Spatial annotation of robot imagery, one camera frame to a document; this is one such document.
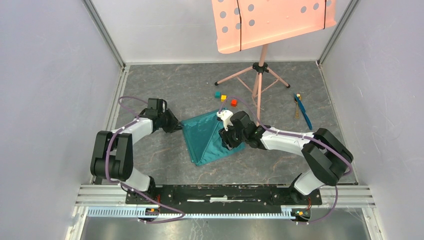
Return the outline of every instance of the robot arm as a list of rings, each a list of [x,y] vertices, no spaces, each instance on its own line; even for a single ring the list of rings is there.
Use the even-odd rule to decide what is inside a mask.
[[[266,131],[262,126],[256,126],[244,111],[233,114],[229,110],[224,110],[217,113],[217,116],[224,124],[224,128],[219,131],[222,145],[229,150],[244,142],[252,148],[280,150],[303,156],[310,170],[299,175],[290,186],[296,195],[300,194],[300,197],[306,196],[324,185],[335,186],[347,169],[346,164],[331,152],[323,152],[322,147],[315,142],[305,138]],[[270,126],[266,127],[276,132],[318,139],[337,151],[349,162],[353,160],[352,154],[327,129],[320,128],[316,132],[299,133],[282,131]]]
[[[113,142],[111,151],[115,150],[115,153],[111,152],[109,157],[109,174],[112,179],[125,182],[142,192],[148,192],[150,186],[154,187],[151,176],[142,174],[134,168],[133,145],[160,128],[166,133],[173,133],[181,130],[182,124],[167,107],[165,100],[149,98],[147,108],[139,114],[138,122],[121,131]],[[112,135],[117,130],[97,133],[90,165],[93,176],[106,178],[106,152]]]

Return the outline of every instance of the black strap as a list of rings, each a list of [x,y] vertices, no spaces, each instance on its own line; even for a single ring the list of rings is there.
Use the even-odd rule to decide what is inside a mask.
[[[323,29],[326,29],[326,18],[327,18],[327,0],[324,0],[324,28]]]
[[[239,0],[237,1],[238,16],[240,17],[240,52],[242,51],[242,11],[240,10]]]

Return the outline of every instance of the red block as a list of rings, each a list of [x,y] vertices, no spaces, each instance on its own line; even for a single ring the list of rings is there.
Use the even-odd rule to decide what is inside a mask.
[[[233,99],[231,100],[231,107],[236,107],[237,106],[237,100]]]

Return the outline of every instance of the green fabric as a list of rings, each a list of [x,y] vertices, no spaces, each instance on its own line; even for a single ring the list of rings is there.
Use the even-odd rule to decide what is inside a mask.
[[[223,128],[223,124],[217,120],[217,112],[218,109],[182,121],[182,134],[191,162],[196,166],[222,159],[246,147],[244,143],[232,150],[222,146],[218,131]]]

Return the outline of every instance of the music stand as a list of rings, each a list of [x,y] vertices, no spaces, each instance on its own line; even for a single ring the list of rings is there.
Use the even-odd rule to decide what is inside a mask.
[[[215,82],[215,85],[237,78],[250,92],[255,102],[257,117],[261,113],[261,94],[278,81],[285,82],[265,62],[269,43],[325,29],[336,24],[336,0],[212,0],[218,51],[230,54],[262,46],[259,62]],[[239,75],[256,70],[253,89]],[[276,80],[262,90],[263,73]]]

